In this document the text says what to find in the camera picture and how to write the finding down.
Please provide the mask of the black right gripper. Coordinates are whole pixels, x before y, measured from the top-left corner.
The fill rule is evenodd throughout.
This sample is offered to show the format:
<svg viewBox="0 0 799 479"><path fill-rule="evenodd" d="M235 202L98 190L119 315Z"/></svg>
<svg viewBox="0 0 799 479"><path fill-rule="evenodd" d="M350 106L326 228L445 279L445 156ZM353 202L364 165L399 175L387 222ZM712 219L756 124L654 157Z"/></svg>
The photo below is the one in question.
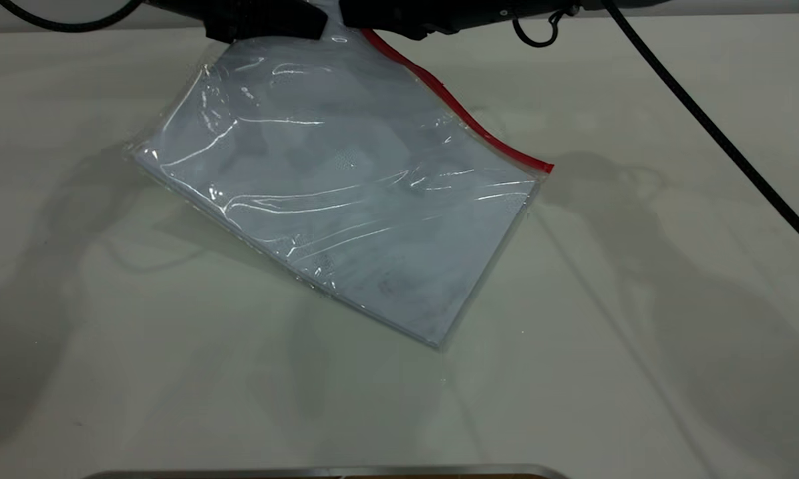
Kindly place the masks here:
<svg viewBox="0 0 799 479"><path fill-rule="evenodd" d="M350 28L420 41L431 33L457 33L456 25L488 25L579 6L579 1L342 1L341 16Z"/></svg>

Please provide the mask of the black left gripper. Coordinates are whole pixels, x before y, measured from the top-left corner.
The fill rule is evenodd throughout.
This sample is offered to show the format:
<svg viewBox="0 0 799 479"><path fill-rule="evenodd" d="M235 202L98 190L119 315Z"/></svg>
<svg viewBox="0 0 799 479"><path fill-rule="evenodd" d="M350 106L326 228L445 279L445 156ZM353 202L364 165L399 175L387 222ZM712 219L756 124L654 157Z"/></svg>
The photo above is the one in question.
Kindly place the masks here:
<svg viewBox="0 0 799 479"><path fill-rule="evenodd" d="M320 8L306 8L304 1L146 1L146 4L191 19L203 19L206 36L227 45L256 37L318 40L329 19Z"/></svg>

